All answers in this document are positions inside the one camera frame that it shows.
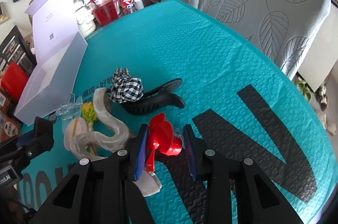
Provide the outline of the yellow flower hair pin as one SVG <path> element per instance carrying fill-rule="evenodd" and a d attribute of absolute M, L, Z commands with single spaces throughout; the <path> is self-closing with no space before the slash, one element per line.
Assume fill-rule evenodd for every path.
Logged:
<path fill-rule="evenodd" d="M 82 104 L 81 115 L 88 125 L 88 131 L 93 131 L 93 124 L 98 121 L 98 118 L 92 102 Z"/>

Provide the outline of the black white checkered scrunchie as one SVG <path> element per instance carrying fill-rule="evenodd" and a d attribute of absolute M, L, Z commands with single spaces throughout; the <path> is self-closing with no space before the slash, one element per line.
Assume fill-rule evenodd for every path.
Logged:
<path fill-rule="evenodd" d="M 117 68 L 113 74 L 110 92 L 115 103 L 136 102 L 143 97 L 142 80 L 131 76 L 128 68 Z"/>

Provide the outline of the pink shell hair clip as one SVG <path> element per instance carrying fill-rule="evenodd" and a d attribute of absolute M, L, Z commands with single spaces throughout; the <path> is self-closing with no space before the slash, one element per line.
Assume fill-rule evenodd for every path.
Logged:
<path fill-rule="evenodd" d="M 88 132 L 88 125 L 82 117 L 74 118 L 66 127 L 64 132 L 64 147 L 70 150 L 71 139 L 79 134 Z"/>

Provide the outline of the clear plastic hair clip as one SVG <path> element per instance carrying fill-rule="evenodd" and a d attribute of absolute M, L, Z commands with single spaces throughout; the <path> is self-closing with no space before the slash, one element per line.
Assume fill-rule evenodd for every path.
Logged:
<path fill-rule="evenodd" d="M 81 107 L 83 98 L 76 96 L 74 93 L 68 95 L 66 100 L 56 109 L 56 115 L 61 120 L 62 132 L 65 134 L 67 126 L 75 117 L 81 116 Z"/>

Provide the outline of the white open gift box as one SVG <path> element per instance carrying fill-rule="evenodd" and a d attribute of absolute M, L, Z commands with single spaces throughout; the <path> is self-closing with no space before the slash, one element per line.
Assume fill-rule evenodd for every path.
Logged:
<path fill-rule="evenodd" d="M 14 115 L 29 126 L 72 93 L 88 43 L 79 31 L 73 0 L 34 0 L 25 12 L 32 16 L 37 65 Z"/>

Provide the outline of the red cylindrical canister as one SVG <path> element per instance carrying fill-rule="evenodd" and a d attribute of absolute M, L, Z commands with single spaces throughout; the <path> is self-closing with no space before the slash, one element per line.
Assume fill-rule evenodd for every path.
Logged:
<path fill-rule="evenodd" d="M 29 76 L 14 62 L 10 63 L 3 77 L 1 87 L 16 101 L 20 100 Z"/>

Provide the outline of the red cartoon can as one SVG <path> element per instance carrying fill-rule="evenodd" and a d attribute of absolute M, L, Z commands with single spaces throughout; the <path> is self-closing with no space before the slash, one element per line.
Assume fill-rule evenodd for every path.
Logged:
<path fill-rule="evenodd" d="M 119 0 L 119 4 L 122 7 L 124 15 L 128 15 L 138 10 L 134 0 Z"/>

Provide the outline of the teal bubble mailer mat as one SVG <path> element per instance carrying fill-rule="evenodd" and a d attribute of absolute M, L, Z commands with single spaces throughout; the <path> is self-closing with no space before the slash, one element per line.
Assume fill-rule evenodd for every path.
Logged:
<path fill-rule="evenodd" d="M 337 162 L 315 111 L 263 53 L 230 28 L 170 0 L 118 19 L 88 40 L 72 93 L 92 101 L 128 68 L 146 91 L 172 79 L 186 107 L 162 108 L 229 159 L 252 158 L 304 223 L 316 223 L 337 185 Z"/>

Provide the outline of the white cartoon mug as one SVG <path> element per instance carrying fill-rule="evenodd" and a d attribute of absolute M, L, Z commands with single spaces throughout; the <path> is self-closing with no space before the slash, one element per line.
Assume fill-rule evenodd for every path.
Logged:
<path fill-rule="evenodd" d="M 79 31 L 83 37 L 87 37 L 96 30 L 94 15 L 82 0 L 73 0 L 73 5 Z"/>

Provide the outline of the black claw hair clip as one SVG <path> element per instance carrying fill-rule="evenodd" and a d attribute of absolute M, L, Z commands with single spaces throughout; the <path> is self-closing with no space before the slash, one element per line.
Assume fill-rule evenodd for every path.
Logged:
<path fill-rule="evenodd" d="M 174 94 L 174 90 L 176 90 L 182 82 L 183 80 L 180 78 L 170 80 L 153 90 L 143 92 L 143 97 L 140 100 L 136 102 L 126 102 L 120 105 L 132 115 L 145 115 L 166 106 L 184 108 L 186 107 L 184 100 Z M 110 89 L 106 91 L 104 98 L 108 104 L 113 102 Z"/>

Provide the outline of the pearl white wavy hair clip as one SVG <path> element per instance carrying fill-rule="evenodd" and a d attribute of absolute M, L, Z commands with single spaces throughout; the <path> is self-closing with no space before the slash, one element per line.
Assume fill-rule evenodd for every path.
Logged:
<path fill-rule="evenodd" d="M 101 160 L 103 156 L 92 155 L 87 148 L 92 146 L 109 152 L 117 152 L 126 147 L 128 140 L 135 137 L 123 121 L 111 114 L 111 104 L 108 104 L 104 98 L 106 91 L 106 88 L 98 88 L 93 95 L 94 110 L 98 121 L 105 127 L 105 131 L 88 131 L 72 138 L 70 152 L 77 159 Z"/>

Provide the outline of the red flower hair clip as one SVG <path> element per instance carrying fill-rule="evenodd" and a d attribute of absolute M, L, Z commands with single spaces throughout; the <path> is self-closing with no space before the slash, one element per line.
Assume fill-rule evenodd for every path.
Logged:
<path fill-rule="evenodd" d="M 165 113 L 159 113 L 149 122 L 149 135 L 146 142 L 146 162 L 148 171 L 155 171 L 155 151 L 166 156 L 177 156 L 182 150 L 182 139 L 174 135 L 172 124 L 166 120 Z"/>

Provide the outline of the near grey leaf-pattern chair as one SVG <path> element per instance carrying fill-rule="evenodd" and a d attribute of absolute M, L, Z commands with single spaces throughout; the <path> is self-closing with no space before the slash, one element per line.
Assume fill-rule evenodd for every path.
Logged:
<path fill-rule="evenodd" d="M 250 41 L 291 79 L 331 0 L 199 0 L 198 8 Z"/>

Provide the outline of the black snack bag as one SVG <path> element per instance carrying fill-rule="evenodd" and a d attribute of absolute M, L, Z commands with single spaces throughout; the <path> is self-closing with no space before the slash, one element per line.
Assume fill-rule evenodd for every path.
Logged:
<path fill-rule="evenodd" d="M 36 58 L 30 51 L 17 26 L 14 26 L 1 43 L 1 76 L 10 63 L 17 64 L 27 76 L 30 76 L 37 65 Z"/>

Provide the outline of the red translucent pitcher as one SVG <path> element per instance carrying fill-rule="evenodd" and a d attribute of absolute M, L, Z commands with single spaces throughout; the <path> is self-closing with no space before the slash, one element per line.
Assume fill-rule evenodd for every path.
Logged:
<path fill-rule="evenodd" d="M 89 8 L 101 27 L 119 18 L 113 0 L 89 0 Z"/>

